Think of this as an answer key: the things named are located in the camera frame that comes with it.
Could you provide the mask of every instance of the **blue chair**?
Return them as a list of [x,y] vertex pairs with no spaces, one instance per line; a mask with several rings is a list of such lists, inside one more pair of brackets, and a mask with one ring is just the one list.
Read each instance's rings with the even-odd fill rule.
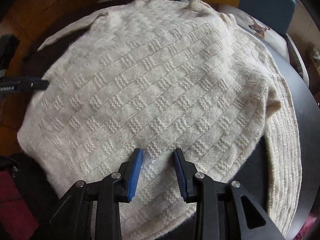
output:
[[240,0],[238,8],[286,36],[295,5],[295,0]]

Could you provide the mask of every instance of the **cream knit sweater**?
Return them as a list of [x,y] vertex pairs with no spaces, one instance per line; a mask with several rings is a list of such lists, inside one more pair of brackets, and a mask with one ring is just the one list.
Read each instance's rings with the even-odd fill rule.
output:
[[285,235],[300,183],[292,99],[270,53],[232,15],[199,0],[135,2],[97,11],[49,37],[90,31],[44,75],[18,133],[22,149],[62,196],[100,180],[144,150],[136,196],[120,206],[124,239],[154,239],[195,206],[180,197],[172,150],[227,182],[262,135],[268,146],[268,214]]

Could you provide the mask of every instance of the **red fabric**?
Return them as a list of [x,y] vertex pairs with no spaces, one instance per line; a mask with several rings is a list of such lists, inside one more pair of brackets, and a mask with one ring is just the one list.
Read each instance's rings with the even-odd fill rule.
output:
[[39,226],[6,171],[0,171],[0,222],[12,240],[28,240]]
[[304,222],[302,228],[300,229],[299,233],[296,235],[296,237],[293,240],[302,240],[306,234],[310,231],[310,229],[313,227],[314,223],[316,222],[317,214],[310,213]]

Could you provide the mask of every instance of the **wooden floor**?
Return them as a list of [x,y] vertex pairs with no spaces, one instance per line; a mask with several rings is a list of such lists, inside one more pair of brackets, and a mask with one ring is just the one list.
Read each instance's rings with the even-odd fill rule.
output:
[[[30,44],[63,14],[98,0],[16,0],[0,22],[0,36],[14,34],[20,44],[11,60],[7,75],[21,74],[21,62]],[[20,152],[17,142],[28,101],[23,94],[7,96],[0,102],[0,155]]]

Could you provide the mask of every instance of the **white fabric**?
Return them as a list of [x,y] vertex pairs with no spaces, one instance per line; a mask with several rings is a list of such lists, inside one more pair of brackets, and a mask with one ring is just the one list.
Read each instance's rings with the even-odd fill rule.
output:
[[294,44],[293,40],[287,34],[287,41],[288,41],[288,48],[290,50],[290,55],[292,55],[293,58],[293,64],[292,66],[295,68],[295,70],[298,72],[299,76],[303,79],[307,87],[309,88],[309,76],[308,71],[306,69],[306,66],[303,63],[302,57]]
[[[256,31],[249,27],[249,25],[254,24],[253,20],[250,19],[244,11],[226,4],[219,4],[218,11],[225,14],[233,14],[237,24],[239,24],[249,32],[257,35]],[[266,26],[264,23],[257,20],[256,18],[253,19],[260,27]],[[273,29],[270,29],[265,31],[263,40],[266,43],[268,43],[273,49],[275,49],[275,51],[278,52],[288,63],[290,63],[287,42],[283,37],[281,37]]]
[[18,140],[62,196],[77,180],[116,171],[144,150],[136,196],[121,204],[124,239],[154,239],[194,211],[180,197],[170,156],[227,182],[263,135],[268,214],[285,235],[301,163],[292,99],[270,53],[232,15],[199,0],[136,0],[67,26],[42,47],[91,25],[44,75]]

